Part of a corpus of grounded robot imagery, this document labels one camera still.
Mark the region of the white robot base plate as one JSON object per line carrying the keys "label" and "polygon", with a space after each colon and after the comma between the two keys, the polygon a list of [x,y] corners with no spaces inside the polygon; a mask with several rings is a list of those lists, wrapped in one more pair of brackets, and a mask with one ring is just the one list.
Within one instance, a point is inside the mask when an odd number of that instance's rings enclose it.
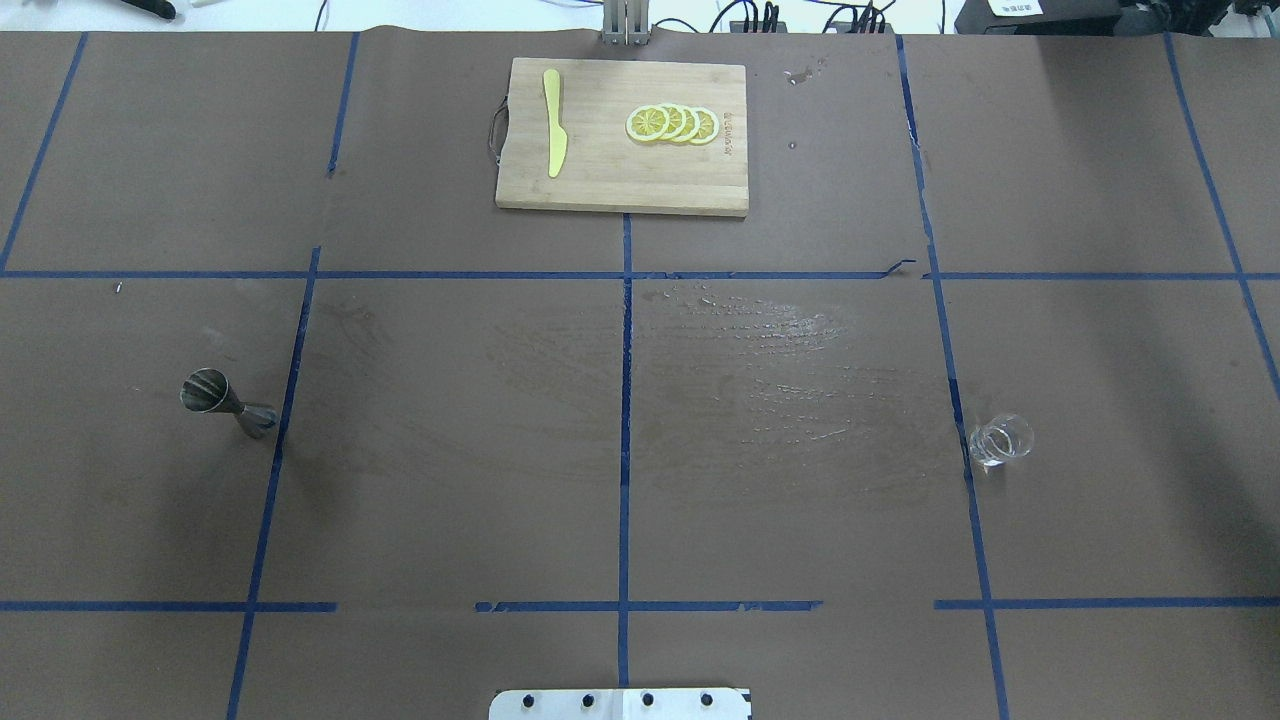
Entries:
{"label": "white robot base plate", "polygon": [[731,687],[502,691],[489,719],[751,719],[750,691]]}

